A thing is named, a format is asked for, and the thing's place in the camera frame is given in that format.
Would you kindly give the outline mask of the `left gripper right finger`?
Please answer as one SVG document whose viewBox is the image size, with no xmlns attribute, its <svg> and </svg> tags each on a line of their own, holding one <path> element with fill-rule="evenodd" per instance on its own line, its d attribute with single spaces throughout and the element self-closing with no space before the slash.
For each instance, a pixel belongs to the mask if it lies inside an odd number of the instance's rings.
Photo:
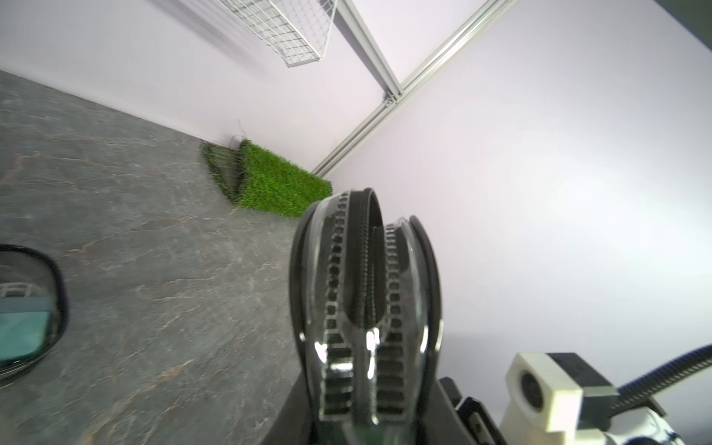
<svg viewBox="0 0 712 445">
<path fill-rule="evenodd" d="M 423 444 L 430 445 L 472 445 L 476 444 L 441 383 L 436 382 L 430 389 L 428 406 L 422 418 Z"/>
</svg>

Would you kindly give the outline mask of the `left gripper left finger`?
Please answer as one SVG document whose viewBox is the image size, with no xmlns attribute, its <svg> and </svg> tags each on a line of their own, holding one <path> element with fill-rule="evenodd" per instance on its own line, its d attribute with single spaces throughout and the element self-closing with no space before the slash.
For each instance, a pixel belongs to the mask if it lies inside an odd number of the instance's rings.
<svg viewBox="0 0 712 445">
<path fill-rule="evenodd" d="M 261 445 L 315 444 L 312 414 L 307 378 L 301 373 Z"/>
</svg>

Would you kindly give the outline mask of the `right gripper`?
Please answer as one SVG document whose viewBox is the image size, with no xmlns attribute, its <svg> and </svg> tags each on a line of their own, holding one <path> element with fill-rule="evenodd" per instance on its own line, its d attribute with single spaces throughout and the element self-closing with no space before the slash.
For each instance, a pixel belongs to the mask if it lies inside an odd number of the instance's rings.
<svg viewBox="0 0 712 445">
<path fill-rule="evenodd" d="M 450 408 L 458 418 L 465 444 L 506 445 L 500 429 L 492 420 L 484 404 L 472 397 L 464 397 L 452 378 L 441 378 L 439 385 L 449 400 Z"/>
</svg>

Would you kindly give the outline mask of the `teal charger cube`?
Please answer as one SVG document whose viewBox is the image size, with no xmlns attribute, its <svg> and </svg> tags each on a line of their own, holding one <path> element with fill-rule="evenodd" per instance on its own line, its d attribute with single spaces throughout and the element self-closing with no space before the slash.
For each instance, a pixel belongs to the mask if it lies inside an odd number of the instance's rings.
<svg viewBox="0 0 712 445">
<path fill-rule="evenodd" d="M 1 314 L 1 361 L 15 361 L 44 348 L 51 315 L 48 311 Z"/>
</svg>

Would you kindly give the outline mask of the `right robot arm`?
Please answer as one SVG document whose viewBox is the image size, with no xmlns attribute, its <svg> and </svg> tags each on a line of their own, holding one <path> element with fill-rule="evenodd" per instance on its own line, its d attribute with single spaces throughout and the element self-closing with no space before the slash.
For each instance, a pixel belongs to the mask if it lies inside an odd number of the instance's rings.
<svg viewBox="0 0 712 445">
<path fill-rule="evenodd" d="M 500 423 L 452 378 L 439 386 L 457 425 L 453 444 L 681 444 L 655 396 L 710 365 L 704 346 L 617 388 L 576 353 L 520 353 Z"/>
</svg>

